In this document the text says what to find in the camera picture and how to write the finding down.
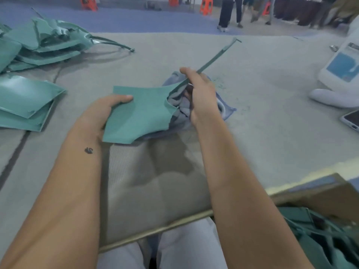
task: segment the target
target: wrist tattoo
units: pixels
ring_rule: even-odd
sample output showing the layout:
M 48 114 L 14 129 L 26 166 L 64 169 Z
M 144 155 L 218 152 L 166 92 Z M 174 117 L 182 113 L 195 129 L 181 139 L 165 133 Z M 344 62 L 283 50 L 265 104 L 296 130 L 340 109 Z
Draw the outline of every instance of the wrist tattoo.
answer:
M 88 153 L 88 154 L 92 154 L 92 153 L 93 153 L 93 149 L 90 148 L 90 147 L 86 147 L 86 148 L 85 148 L 85 152 Z

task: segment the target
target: forearm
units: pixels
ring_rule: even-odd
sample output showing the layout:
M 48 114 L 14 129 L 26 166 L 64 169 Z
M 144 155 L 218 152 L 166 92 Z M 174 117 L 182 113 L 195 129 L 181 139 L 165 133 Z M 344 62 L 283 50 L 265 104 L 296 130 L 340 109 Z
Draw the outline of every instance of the forearm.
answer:
M 98 138 L 75 125 L 0 268 L 94 268 L 100 176 Z
M 221 117 L 197 130 L 228 268 L 312 268 Z

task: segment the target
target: orange stool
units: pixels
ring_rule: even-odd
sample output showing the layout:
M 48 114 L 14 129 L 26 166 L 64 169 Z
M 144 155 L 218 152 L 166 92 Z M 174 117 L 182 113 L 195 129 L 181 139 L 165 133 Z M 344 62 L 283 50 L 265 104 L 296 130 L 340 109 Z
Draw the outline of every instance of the orange stool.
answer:
M 268 15 L 270 10 L 270 1 L 266 4 L 262 15 Z
M 92 11 L 97 11 L 97 4 L 96 4 L 96 0 L 80 0 L 81 1 L 81 5 L 83 9 L 91 9 Z
M 213 0 L 202 0 L 200 13 L 203 13 L 203 16 L 207 14 L 212 15 L 212 8 L 213 8 Z
M 178 6 L 178 0 L 168 0 L 169 6 Z

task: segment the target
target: table surface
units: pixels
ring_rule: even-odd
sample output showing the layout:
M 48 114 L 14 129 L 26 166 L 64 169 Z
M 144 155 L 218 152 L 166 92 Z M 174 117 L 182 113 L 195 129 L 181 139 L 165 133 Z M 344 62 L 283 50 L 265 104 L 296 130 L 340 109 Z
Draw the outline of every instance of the table surface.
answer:
M 44 132 L 30 134 L 0 192 L 0 257 L 40 192 L 67 131 L 88 104 L 111 93 L 114 85 L 161 85 L 180 66 L 201 67 L 231 41 L 225 35 L 184 33 L 96 35 L 136 52 L 98 45 L 62 65 L 57 84 L 68 94 Z M 238 109 L 227 124 L 262 185 L 295 183 L 356 157 L 358 134 L 338 120 L 345 111 L 307 97 L 333 55 L 329 46 L 344 39 L 238 38 L 242 43 L 233 45 L 205 73 L 222 98 Z M 113 146 L 109 161 L 103 245 L 210 209 L 193 130 L 130 148 Z

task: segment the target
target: smartphone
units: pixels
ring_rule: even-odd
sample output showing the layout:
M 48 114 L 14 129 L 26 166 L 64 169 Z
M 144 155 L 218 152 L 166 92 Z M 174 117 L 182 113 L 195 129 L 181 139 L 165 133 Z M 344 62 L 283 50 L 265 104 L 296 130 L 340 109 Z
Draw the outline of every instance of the smartphone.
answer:
M 340 117 L 340 120 L 347 126 L 359 132 L 359 109 Z

